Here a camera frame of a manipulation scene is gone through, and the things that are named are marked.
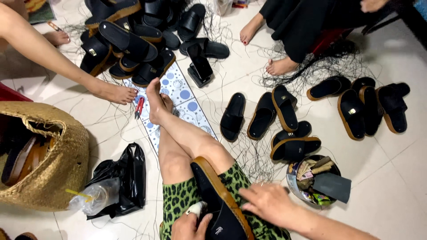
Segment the green leopard print shorts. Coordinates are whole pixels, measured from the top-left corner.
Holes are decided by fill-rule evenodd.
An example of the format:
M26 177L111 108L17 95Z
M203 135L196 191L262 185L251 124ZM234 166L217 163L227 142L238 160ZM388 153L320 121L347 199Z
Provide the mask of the green leopard print shorts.
M241 187L248 188L251 183L239 164L235 162L229 170L218 177L236 200L236 203L239 206L243 205L243 199L238 194L239 189ZM170 240L173 222L191 205L201 200L194 177L181 183L163 185L163 222L160 224L160 239ZM291 239L286 229L274 226L250 212L245 211L243 214L254 233L255 239Z

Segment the smartphone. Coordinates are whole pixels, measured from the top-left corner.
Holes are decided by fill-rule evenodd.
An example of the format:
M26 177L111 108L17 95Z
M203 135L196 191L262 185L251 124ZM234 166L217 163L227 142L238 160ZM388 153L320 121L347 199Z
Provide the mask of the smartphone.
M200 79L204 80L214 73L208 60L201 56L202 48L199 44L189 46L187 48L187 54L193 62L191 68L199 75Z

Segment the phone stand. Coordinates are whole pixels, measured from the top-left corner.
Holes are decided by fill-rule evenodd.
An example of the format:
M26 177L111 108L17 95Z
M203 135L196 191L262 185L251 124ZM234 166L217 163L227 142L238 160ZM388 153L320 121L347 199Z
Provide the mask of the phone stand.
M202 88L206 84L211 82L212 75L210 75L209 77L207 77L205 79L201 79L200 76L197 74L197 72L193 68L194 68L194 65L193 65L193 63L191 63L190 67L187 69L187 71L188 71L188 74L190 75L191 79L197 84L197 87Z

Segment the black dress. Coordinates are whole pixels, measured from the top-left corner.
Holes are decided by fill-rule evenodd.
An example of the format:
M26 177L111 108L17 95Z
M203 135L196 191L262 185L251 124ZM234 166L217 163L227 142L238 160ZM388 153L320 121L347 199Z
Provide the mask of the black dress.
M379 18L381 12L363 13L360 0L267 0L261 15L282 40L292 61L302 63L323 29L356 28Z

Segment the black plastic bag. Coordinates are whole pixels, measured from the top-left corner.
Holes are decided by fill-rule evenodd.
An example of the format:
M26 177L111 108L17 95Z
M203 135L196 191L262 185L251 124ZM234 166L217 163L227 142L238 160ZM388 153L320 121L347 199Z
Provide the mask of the black plastic bag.
M116 177L121 180L119 202L102 209L95 216L87 216L87 220L104 215L110 215L110 218L119 217L144 207L145 155L137 143L129 144L118 161L105 160L101 162L94 170L94 177L85 187L104 179Z

